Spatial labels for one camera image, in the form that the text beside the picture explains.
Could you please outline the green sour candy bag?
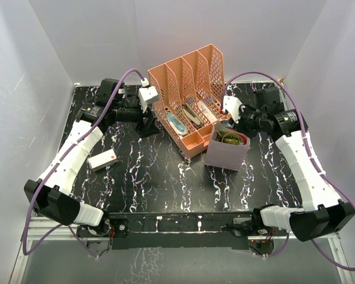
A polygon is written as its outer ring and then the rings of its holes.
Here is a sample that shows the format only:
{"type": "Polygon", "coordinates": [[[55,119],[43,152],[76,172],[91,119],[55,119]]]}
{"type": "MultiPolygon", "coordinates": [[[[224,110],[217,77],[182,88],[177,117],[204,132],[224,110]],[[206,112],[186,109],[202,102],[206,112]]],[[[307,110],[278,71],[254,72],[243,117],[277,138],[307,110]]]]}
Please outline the green sour candy bag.
{"type": "Polygon", "coordinates": [[[222,137],[222,142],[226,144],[242,145],[244,144],[244,138],[236,133],[226,133],[222,137]]]}

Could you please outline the pink candy packet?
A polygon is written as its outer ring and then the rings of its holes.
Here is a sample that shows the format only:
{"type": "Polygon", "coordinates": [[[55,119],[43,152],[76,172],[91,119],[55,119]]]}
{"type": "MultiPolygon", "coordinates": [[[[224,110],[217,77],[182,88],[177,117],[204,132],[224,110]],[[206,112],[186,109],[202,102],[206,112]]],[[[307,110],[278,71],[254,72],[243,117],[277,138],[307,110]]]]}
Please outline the pink candy packet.
{"type": "Polygon", "coordinates": [[[241,137],[241,144],[242,145],[249,145],[250,144],[250,139],[244,135],[244,134],[240,134],[241,137]]]}

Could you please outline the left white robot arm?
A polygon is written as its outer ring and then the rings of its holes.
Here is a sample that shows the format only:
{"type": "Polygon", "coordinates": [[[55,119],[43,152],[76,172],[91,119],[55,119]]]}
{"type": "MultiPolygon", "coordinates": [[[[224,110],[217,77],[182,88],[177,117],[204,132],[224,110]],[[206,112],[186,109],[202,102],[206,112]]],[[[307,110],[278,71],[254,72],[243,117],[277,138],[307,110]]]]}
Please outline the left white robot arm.
{"type": "Polygon", "coordinates": [[[109,214],[72,198],[74,182],[94,146],[116,122],[133,123],[140,138],[159,133],[151,110],[158,100],[147,79],[136,95],[128,95],[116,79],[103,79],[96,95],[81,106],[51,165],[37,180],[26,182],[24,192],[34,212],[62,225],[83,225],[98,236],[108,234],[109,214]]]}

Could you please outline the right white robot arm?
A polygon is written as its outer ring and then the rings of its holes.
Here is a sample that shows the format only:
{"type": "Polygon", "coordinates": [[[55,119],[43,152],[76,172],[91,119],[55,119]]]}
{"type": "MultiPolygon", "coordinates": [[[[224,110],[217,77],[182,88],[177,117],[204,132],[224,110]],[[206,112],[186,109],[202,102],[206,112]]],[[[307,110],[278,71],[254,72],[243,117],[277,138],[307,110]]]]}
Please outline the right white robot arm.
{"type": "Polygon", "coordinates": [[[285,109],[275,86],[255,91],[254,102],[250,106],[226,95],[223,109],[231,115],[230,123],[239,133],[249,138],[266,133],[272,138],[295,178],[302,208],[277,205],[256,208],[251,229],[264,235],[273,227],[280,228],[292,232],[300,241],[339,232],[355,216],[355,209],[322,178],[325,174],[322,167],[313,165],[318,159],[306,122],[295,109],[285,109]]]}

